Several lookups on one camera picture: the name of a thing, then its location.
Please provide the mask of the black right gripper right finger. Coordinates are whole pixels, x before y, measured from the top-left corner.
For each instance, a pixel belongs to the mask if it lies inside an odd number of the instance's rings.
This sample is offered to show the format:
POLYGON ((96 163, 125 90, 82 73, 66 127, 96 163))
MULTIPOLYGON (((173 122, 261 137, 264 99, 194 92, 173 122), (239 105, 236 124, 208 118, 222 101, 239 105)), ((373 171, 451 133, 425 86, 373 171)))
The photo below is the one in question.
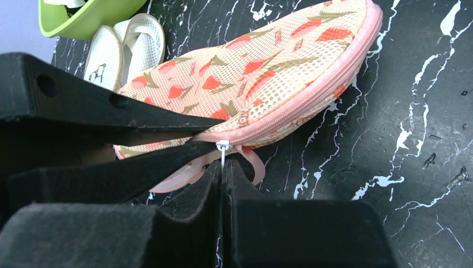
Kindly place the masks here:
POLYGON ((236 160, 222 173, 225 267, 396 267, 374 209, 264 196, 236 160))

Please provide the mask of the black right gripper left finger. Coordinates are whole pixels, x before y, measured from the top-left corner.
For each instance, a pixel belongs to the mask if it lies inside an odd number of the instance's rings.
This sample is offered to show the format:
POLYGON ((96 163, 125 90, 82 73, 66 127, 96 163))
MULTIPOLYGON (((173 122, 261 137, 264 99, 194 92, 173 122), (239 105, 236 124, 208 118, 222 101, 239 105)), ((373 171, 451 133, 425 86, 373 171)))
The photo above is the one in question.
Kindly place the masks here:
POLYGON ((163 206, 31 204, 1 232, 2 267, 212 267, 220 164, 163 206))

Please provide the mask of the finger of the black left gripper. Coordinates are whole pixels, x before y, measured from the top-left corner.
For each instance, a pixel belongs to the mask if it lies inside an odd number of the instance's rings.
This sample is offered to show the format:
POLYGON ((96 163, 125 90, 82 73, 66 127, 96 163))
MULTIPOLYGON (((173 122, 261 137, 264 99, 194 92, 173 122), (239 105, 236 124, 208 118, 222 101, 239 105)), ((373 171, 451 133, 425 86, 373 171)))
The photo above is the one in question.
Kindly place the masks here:
POLYGON ((29 54, 1 55, 2 132, 144 145, 191 137, 218 124, 114 93, 29 54))
POLYGON ((121 161, 41 167, 10 175, 11 211, 31 203, 124 203, 175 173, 188 162, 216 150, 209 142, 188 142, 121 161))

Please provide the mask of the white zipper pull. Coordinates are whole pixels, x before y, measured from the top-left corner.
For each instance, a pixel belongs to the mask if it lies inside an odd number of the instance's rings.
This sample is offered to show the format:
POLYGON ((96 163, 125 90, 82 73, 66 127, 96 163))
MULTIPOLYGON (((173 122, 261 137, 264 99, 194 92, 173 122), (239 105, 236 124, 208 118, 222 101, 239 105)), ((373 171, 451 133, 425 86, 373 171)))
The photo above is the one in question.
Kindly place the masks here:
POLYGON ((230 149, 233 148, 233 145, 230 143, 230 141, 228 140, 220 140, 216 143, 216 147, 217 149, 220 151, 221 153, 221 158, 220 158, 220 161, 221 161, 221 168, 220 168, 220 172, 221 174, 224 173, 224 169, 225 169, 225 157, 226 157, 226 152, 229 151, 230 149))

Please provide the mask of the floral mesh laundry bag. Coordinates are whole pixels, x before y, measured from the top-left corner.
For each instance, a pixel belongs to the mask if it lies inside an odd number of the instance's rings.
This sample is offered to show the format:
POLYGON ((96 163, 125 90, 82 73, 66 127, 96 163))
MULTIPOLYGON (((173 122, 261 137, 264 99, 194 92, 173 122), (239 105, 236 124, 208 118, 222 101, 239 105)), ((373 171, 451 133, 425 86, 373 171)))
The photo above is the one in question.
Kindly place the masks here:
MULTIPOLYGON (((197 49, 143 71, 119 93, 179 114, 218 119, 184 138, 127 147, 120 159, 183 145, 228 140, 226 155, 241 154, 266 173, 255 153, 298 129, 352 83, 383 21, 373 1, 327 1, 301 9, 226 44, 197 49)), ((196 182, 216 150, 190 161, 152 188, 167 193, 196 182)))

